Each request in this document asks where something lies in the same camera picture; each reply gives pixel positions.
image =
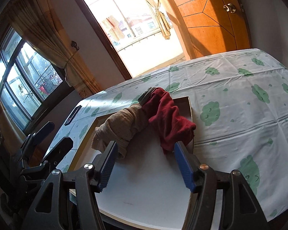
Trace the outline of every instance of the wooden door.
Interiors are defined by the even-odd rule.
[[[228,3],[235,6],[235,13],[224,10]],[[190,59],[250,48],[247,23],[238,0],[167,0],[165,7],[179,31],[184,50],[189,49],[186,56]]]

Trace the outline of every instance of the brass door knob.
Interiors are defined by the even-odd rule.
[[[236,12],[236,7],[232,3],[228,3],[227,5],[224,5],[223,8],[226,12],[231,12],[231,13]]]

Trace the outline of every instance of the building window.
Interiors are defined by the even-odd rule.
[[[156,28],[154,22],[148,23],[148,26],[149,26],[150,29]]]
[[[137,31],[138,35],[143,34],[141,27],[136,27],[135,30]]]
[[[48,60],[13,29],[9,31],[0,48],[0,99],[22,130],[49,95],[66,83],[62,78]]]

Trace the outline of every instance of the table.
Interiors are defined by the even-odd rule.
[[[60,128],[49,148],[64,136],[74,141],[73,149],[58,168],[67,171],[96,117],[129,106],[151,86],[162,87],[172,98],[189,96],[193,121],[197,124],[194,153],[202,163],[223,172],[239,169],[257,196],[267,220],[288,208],[288,70],[258,49],[182,62],[82,100],[77,116],[71,124]],[[137,198],[136,193],[145,194],[144,189],[139,189],[126,199]],[[149,192],[155,202],[151,199],[142,208],[132,209],[130,201],[126,201],[115,208],[115,212],[104,204],[103,193],[96,198],[101,210],[129,225],[140,225],[143,229],[181,229],[189,192],[180,193],[180,200],[175,200],[174,196],[162,198],[160,191]],[[165,208],[164,200],[172,201],[172,207]],[[212,229],[218,229],[220,206],[221,193],[218,193]]]

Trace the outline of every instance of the silver screw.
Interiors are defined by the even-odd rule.
[[[52,171],[52,174],[53,174],[53,175],[58,175],[59,173],[60,173],[60,170],[53,170],[53,171]]]
[[[236,176],[241,175],[241,172],[239,170],[233,170],[233,175]]]
[[[91,164],[91,163],[87,163],[87,164],[84,165],[84,168],[86,170],[90,170],[92,167],[93,167],[93,164]]]
[[[209,169],[209,166],[208,166],[207,164],[201,164],[201,165],[200,165],[200,168],[201,168],[202,170],[207,170],[207,169]]]

